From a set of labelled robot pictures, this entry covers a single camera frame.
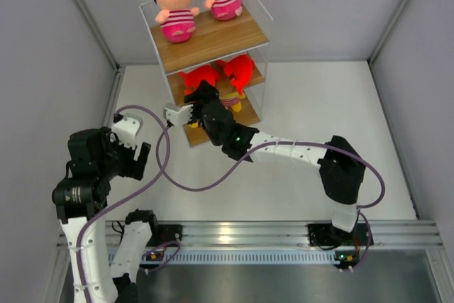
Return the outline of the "red shark plush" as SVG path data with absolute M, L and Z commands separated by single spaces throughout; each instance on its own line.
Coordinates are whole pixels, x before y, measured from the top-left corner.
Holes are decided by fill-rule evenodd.
M 210 65 L 203 65 L 191 72 L 177 73 L 184 82 L 184 94 L 188 95 L 194 92 L 202 81 L 207 81 L 211 86 L 216 86 L 217 81 L 221 79 L 220 74 Z
M 255 62 L 249 54 L 238 55 L 228 62 L 217 60 L 216 64 L 230 79 L 230 84 L 236 89 L 237 93 L 243 95 L 244 88 L 249 85 L 253 78 L 255 68 Z

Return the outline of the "yellow plush toy striped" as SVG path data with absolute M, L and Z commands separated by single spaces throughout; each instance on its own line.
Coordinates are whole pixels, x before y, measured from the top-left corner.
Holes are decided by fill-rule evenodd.
M 221 97 L 221 103 L 226 109 L 230 109 L 233 112 L 240 112 L 242 110 L 241 100 L 244 98 L 244 95 L 241 95 L 237 92 L 231 93 L 224 97 Z

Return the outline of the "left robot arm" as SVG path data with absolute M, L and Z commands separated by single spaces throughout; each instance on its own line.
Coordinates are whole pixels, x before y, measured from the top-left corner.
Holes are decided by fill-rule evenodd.
M 106 245 L 107 197 L 115 177 L 141 180 L 150 144 L 137 145 L 138 128 L 91 128 L 68 140 L 65 177 L 52 191 L 57 218 L 67 240 L 75 302 L 137 302 L 136 283 L 146 246 L 160 228 L 154 212 L 135 210 L 125 219 L 114 260 Z

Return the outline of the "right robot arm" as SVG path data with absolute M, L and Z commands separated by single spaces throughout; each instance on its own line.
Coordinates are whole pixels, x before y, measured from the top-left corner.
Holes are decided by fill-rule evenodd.
M 184 103 L 192 107 L 189 122 L 197 123 L 229 158 L 315 169 L 332 211 L 332 238 L 346 244 L 356 237 L 358 194 L 365 165 L 346 139 L 333 136 L 326 143 L 304 145 L 245 126 L 234 119 L 221 103 L 218 90 L 206 81 L 185 95 Z

